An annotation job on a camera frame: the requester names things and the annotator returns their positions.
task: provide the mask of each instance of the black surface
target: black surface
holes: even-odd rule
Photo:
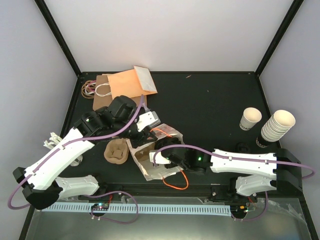
[[[38,6],[40,12],[42,13],[46,23],[50,27],[55,39],[57,40],[59,46],[61,47],[64,55],[66,56],[67,60],[69,61],[75,75],[78,77],[81,75],[81,71],[76,63],[74,56],[72,55],[64,37],[62,36],[54,18],[52,17],[49,8],[44,0],[34,0],[36,5]]]
[[[96,79],[95,73],[82,75],[81,83]],[[158,94],[147,97],[147,105],[156,111],[162,123],[166,123],[183,134],[186,144],[207,150],[219,148],[234,152],[237,143],[245,142],[252,153],[275,152],[277,144],[268,148],[256,145],[256,138],[269,118],[259,82],[252,72],[245,73],[161,73],[152,77]],[[71,115],[70,129],[85,112],[92,111],[92,99],[85,99],[78,92],[78,99]],[[243,111],[254,107],[261,111],[262,120],[251,130],[239,127]],[[83,162],[77,167],[68,167],[61,177],[81,177],[100,174],[108,184],[148,185],[163,187],[160,180],[146,181],[139,168],[129,156],[122,165],[111,164],[104,158],[107,143],[101,142],[83,154]],[[190,186],[229,184],[237,173],[213,173],[203,176],[187,172]],[[180,174],[167,178],[170,184],[184,185]]]
[[[282,20],[281,25],[279,26],[278,30],[276,31],[268,49],[266,50],[258,68],[255,71],[255,74],[258,77],[261,75],[261,73],[265,69],[272,54],[274,54],[274,51],[276,50],[282,37],[285,35],[289,25],[291,24],[292,20],[294,19],[296,13],[298,12],[298,10],[303,2],[304,2],[304,0],[293,0],[288,12],[286,13],[284,19]]]

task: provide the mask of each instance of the black metal frame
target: black metal frame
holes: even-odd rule
[[[61,131],[61,134],[60,134],[61,136],[64,137],[66,135],[67,131],[68,131],[68,128],[69,128],[69,125],[70,125],[70,121],[71,121],[71,116],[72,116],[72,114],[74,112],[74,108],[75,108],[75,105],[76,105],[76,102],[77,102],[77,94],[79,93],[79,90],[81,89],[81,82],[84,79],[83,75],[88,74],[88,72],[81,72],[80,68],[78,67],[78,65],[76,63],[76,60],[74,59],[74,57],[73,57],[73,55],[72,55],[72,53],[71,53],[71,51],[70,51],[65,39],[63,37],[63,35],[61,34],[61,32],[60,32],[60,30],[59,30],[59,28],[58,28],[53,16],[51,15],[51,13],[49,11],[49,8],[47,7],[47,5],[45,3],[45,0],[34,0],[34,1],[37,4],[39,10],[41,11],[44,19],[46,20],[46,22],[48,24],[48,26],[50,27],[50,29],[51,29],[53,35],[55,36],[58,44],[60,45],[64,55],[66,56],[67,60],[69,61],[74,73],[78,77],[76,85],[75,85],[75,88],[74,88],[74,91],[73,91],[73,94],[72,94],[71,102],[70,102],[70,105],[68,107],[68,111],[67,111],[67,114],[66,114],[66,117],[65,117],[65,121],[63,123],[62,131]],[[273,39],[271,41],[268,49],[266,50],[266,52],[265,52],[260,64],[258,65],[258,68],[254,72],[254,74],[256,76],[256,79],[259,82],[260,90],[261,90],[262,93],[264,91],[262,89],[259,77],[260,77],[261,73],[263,72],[263,70],[265,69],[266,65],[268,64],[272,54],[276,50],[279,42],[281,41],[282,37],[284,36],[284,34],[285,34],[286,30],[288,29],[290,23],[294,19],[295,15],[298,12],[298,10],[299,10],[300,6],[302,5],[303,1],[304,0],[293,0],[293,2],[291,4],[287,14],[285,15],[281,25],[279,26],[275,36],[273,37]],[[266,105],[266,109],[268,110],[268,115],[270,117],[271,113],[269,111],[269,107],[268,107],[266,98],[265,98],[264,95],[263,95],[263,97],[264,97],[264,102],[265,102],[265,105]],[[307,226],[308,226],[311,238],[313,240],[317,240],[319,238],[318,238],[314,223],[312,221],[312,218],[311,218],[311,215],[310,215],[306,200],[305,200],[304,197],[300,197],[299,201],[300,201],[300,204],[301,204],[301,208],[302,208],[305,220],[307,222]],[[26,219],[25,219],[25,222],[24,222],[24,225],[23,225],[19,240],[24,240],[26,238],[27,233],[28,233],[28,228],[30,226],[34,211],[35,211],[34,207],[30,207],[29,208],[29,211],[28,211],[28,214],[26,216]]]

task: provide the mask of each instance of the gray metal surface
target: gray metal surface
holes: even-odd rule
[[[90,213],[94,203],[56,202],[43,212]],[[135,214],[135,204],[111,203],[108,210],[94,210],[94,213]],[[139,214],[178,214],[178,215],[217,215],[231,216],[230,206],[224,205],[190,205],[190,204],[139,204]]]
[[[252,218],[262,211],[249,212]],[[308,240],[297,199],[270,202],[268,212],[252,222],[209,215],[141,214],[128,225],[92,220],[88,213],[35,212],[27,240]],[[106,214],[126,221],[132,214]]]

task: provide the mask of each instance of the purple cable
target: purple cable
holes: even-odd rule
[[[110,222],[113,222],[113,223],[116,223],[116,224],[132,224],[133,222],[135,222],[138,218],[138,213],[139,213],[139,206],[138,206],[138,203],[136,201],[136,199],[129,193],[125,192],[125,191],[111,191],[111,192],[107,192],[105,194],[102,194],[102,195],[98,195],[98,196],[89,196],[89,195],[84,195],[88,198],[92,198],[92,199],[97,199],[97,198],[101,198],[101,197],[105,197],[105,196],[108,196],[108,195],[111,195],[111,194],[118,194],[118,193],[121,193],[121,194],[125,194],[127,196],[129,196],[130,198],[132,198],[132,200],[134,201],[134,204],[135,204],[135,207],[136,207],[136,212],[135,212],[135,216],[132,220],[130,221],[117,221],[117,220],[114,220],[114,219],[111,219],[111,218],[107,218],[107,217],[100,217],[100,219],[103,219],[103,220],[107,220],[107,221],[110,221]],[[91,210],[91,216],[94,217],[94,218],[99,218],[97,216],[94,216],[94,210],[96,208],[93,208]]]
[[[74,140],[71,140],[71,141],[68,141],[67,143],[63,144],[62,146],[65,148],[66,146],[68,146],[69,144],[72,144],[72,143],[75,143],[75,142],[78,142],[78,141],[90,141],[90,140],[102,140],[102,139],[108,139],[108,138],[112,138],[114,136],[117,136],[118,134],[121,134],[123,131],[125,131],[133,122],[134,120],[137,118],[138,114],[139,114],[139,111],[142,107],[144,103],[144,96],[141,95],[141,98],[140,98],[140,103],[138,105],[138,107],[136,108],[136,111],[135,113],[133,114],[132,118],[129,120],[129,122],[123,127],[121,128],[120,130],[114,132],[114,133],[111,133],[111,134],[108,134],[108,135],[104,135],[104,136],[90,136],[90,137],[82,137],[82,138],[77,138],[77,139],[74,139]],[[55,151],[53,151],[52,153],[49,154],[49,156],[47,156],[34,170],[33,170],[33,173],[36,173],[53,155],[55,155],[57,152],[60,151],[60,148],[57,148]],[[8,208],[12,209],[12,210],[19,210],[19,209],[24,209],[28,206],[30,206],[30,204],[26,204],[26,205],[23,205],[23,206],[12,206],[11,202],[12,202],[12,199],[14,197],[14,195],[17,193],[17,191],[19,190],[19,188],[31,177],[32,175],[28,175],[24,180],[22,180],[17,186],[16,188],[14,189],[14,191],[10,194],[9,196],[9,199],[7,201],[7,206]]]
[[[241,218],[235,218],[235,216],[231,213],[231,217],[235,220],[235,221],[241,221],[241,222],[250,222],[250,221],[255,221],[260,219],[268,210],[268,206],[269,206],[269,199],[268,199],[268,193],[265,191],[265,207],[263,209],[263,212],[260,213],[258,216],[253,217],[253,218],[249,218],[249,219],[241,219]]]
[[[169,145],[169,146],[164,146],[160,149],[158,149],[155,154],[153,155],[153,164],[156,167],[156,155],[158,153],[160,153],[161,151],[165,150],[165,149],[171,149],[171,148],[189,148],[189,149],[195,149],[195,150],[199,150],[205,154],[209,154],[211,156],[214,157],[218,157],[221,159],[229,159],[229,156],[221,156],[217,153],[214,152],[210,152],[207,151],[201,147],[198,146],[193,146],[193,145],[187,145],[187,144],[174,144],[174,145]],[[258,163],[267,163],[267,164],[281,164],[281,165],[288,165],[288,166],[294,166],[294,167],[300,167],[300,168],[305,168],[305,169],[309,169],[312,171],[312,173],[310,173],[307,176],[302,177],[302,179],[308,179],[311,178],[313,175],[316,174],[316,170],[313,169],[310,166],[304,165],[304,164],[300,164],[300,163],[294,163],[294,162],[287,162],[287,161],[277,161],[277,160],[262,160],[262,159],[253,159],[253,158],[242,158],[242,157],[232,157],[232,160],[239,160],[239,161],[246,161],[246,162],[258,162]]]

